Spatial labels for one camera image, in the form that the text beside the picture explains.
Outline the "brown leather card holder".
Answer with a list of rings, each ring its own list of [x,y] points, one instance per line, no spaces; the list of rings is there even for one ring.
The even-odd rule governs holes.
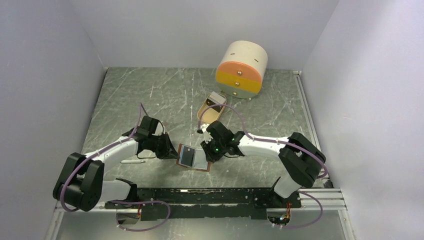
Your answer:
[[[201,148],[193,148],[180,143],[177,151],[178,166],[200,172],[209,172],[211,163],[206,160],[206,154]]]

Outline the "beige oval card tray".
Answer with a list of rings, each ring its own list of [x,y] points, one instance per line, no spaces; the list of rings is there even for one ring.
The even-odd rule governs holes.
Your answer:
[[[217,121],[222,113],[224,112],[225,107],[223,106],[221,112],[217,112],[212,108],[206,110],[209,107],[206,105],[206,99],[201,105],[200,109],[197,112],[197,118],[201,120],[202,123],[211,124],[214,121]]]

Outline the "stack of credit cards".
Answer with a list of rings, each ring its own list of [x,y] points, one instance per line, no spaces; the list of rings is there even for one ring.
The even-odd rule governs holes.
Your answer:
[[[227,103],[227,99],[225,96],[213,91],[211,92],[207,98],[206,98],[206,105],[207,106],[212,106],[212,109],[215,110],[216,112],[221,112],[223,106],[221,104],[226,104]]]

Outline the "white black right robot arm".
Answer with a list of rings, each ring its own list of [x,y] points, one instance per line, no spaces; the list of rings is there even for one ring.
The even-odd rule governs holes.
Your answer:
[[[208,162],[214,163],[225,155],[258,156],[281,161],[285,172],[275,182],[270,202],[282,207],[289,196],[300,188],[311,188],[322,177],[326,157],[303,134],[288,137],[265,137],[244,131],[233,133],[220,121],[202,124],[197,132],[203,135],[201,147]]]

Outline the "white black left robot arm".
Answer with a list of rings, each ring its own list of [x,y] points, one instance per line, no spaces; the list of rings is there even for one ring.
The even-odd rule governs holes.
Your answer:
[[[143,151],[154,153],[160,160],[178,158],[162,122],[147,115],[109,145],[89,153],[70,154],[53,188],[53,198],[67,212],[88,212],[99,202],[134,207],[140,200],[137,184],[123,178],[105,180],[104,175],[123,160]]]

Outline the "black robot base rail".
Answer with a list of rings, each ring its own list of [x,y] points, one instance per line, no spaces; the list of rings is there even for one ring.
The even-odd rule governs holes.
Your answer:
[[[266,220],[269,209],[300,208],[300,195],[283,198],[271,187],[252,188],[138,188],[142,205],[107,202],[106,209],[135,210],[141,220],[238,218]]]

